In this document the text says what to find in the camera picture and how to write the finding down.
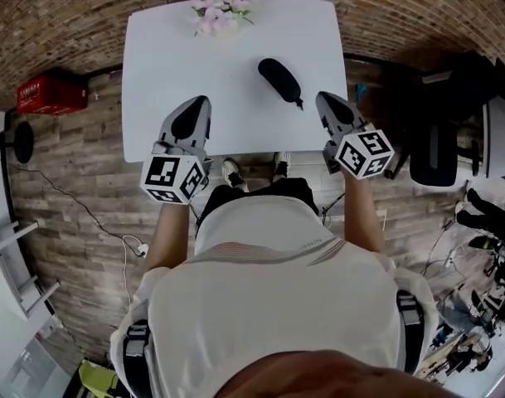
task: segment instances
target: red crate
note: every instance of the red crate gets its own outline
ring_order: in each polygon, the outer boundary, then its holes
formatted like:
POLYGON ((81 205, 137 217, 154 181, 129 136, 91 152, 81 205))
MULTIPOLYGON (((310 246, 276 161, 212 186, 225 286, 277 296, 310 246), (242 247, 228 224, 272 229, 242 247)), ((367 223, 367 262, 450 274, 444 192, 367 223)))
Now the red crate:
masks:
POLYGON ((18 88, 18 114, 68 114, 87 104, 85 85, 55 75, 42 74, 18 88))

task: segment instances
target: shoulder strap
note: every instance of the shoulder strap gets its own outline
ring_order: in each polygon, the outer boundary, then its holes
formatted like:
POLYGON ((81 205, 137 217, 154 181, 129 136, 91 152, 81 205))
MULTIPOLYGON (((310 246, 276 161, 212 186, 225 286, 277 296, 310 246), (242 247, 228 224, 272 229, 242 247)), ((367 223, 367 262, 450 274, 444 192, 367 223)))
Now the shoulder strap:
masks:
POLYGON ((149 370, 145 360, 145 347, 149 341, 147 320, 140 320, 127 331, 123 345, 123 364, 127 383, 136 398, 152 398, 149 370))
POLYGON ((405 373, 414 374, 420 361, 421 346, 424 342, 424 309, 416 297, 405 290, 398 290, 396 304, 403 322, 400 349, 405 356, 403 370, 405 373))

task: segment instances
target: white sneaker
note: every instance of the white sneaker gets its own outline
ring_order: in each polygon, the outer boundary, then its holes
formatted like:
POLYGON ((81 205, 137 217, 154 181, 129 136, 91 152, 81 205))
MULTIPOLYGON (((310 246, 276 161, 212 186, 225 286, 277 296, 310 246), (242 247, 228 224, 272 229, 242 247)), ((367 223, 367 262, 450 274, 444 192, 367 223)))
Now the white sneaker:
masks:
POLYGON ((231 159, 225 159, 222 163, 222 176, 228 186, 241 189, 243 192, 249 191, 245 180, 243 180, 243 177, 239 174, 239 167, 231 159))
POLYGON ((289 169, 291 168, 291 153, 278 152, 274 156, 274 177, 272 182, 277 182, 281 178, 289 176, 289 169))

